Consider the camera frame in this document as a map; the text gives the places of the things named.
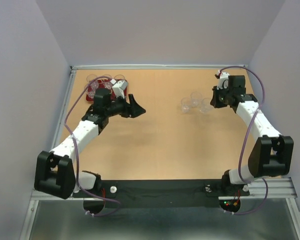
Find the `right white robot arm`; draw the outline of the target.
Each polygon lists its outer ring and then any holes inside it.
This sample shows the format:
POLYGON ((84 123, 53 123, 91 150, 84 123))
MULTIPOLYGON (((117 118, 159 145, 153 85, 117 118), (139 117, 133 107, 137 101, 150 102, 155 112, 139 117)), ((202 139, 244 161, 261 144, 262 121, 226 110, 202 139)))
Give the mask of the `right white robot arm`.
POLYGON ((260 110, 257 98, 246 92, 243 75, 227 72, 215 76, 218 84, 213 87, 210 104, 216 108, 231 107, 247 125, 255 144, 244 166, 227 170, 220 182, 221 192, 232 195, 242 186, 262 177, 278 177, 290 171, 294 141, 282 135, 260 110))

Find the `cluster front clear glass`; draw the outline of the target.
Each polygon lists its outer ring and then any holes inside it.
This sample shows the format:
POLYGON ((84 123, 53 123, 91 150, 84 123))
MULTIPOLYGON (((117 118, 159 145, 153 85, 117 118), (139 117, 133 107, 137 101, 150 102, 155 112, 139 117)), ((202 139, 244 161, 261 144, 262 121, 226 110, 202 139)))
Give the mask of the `cluster front clear glass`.
POLYGON ((200 112, 203 114, 207 114, 209 111, 213 109, 213 106, 210 104, 211 100, 209 98, 204 98, 200 103, 200 112))

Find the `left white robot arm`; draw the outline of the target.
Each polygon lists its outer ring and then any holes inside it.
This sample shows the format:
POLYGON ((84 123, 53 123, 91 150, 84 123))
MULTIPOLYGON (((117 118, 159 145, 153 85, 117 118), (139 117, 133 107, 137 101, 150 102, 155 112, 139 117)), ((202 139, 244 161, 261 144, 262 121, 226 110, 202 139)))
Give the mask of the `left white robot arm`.
POLYGON ((36 162, 34 188, 37 191, 59 197, 69 198, 73 193, 84 190, 90 197, 101 193, 97 174, 79 170, 79 154, 109 123, 109 118, 119 115, 123 118, 136 118, 146 110, 134 99, 119 95, 111 98, 106 88, 96 90, 93 104, 69 136, 50 151, 42 151, 36 162))

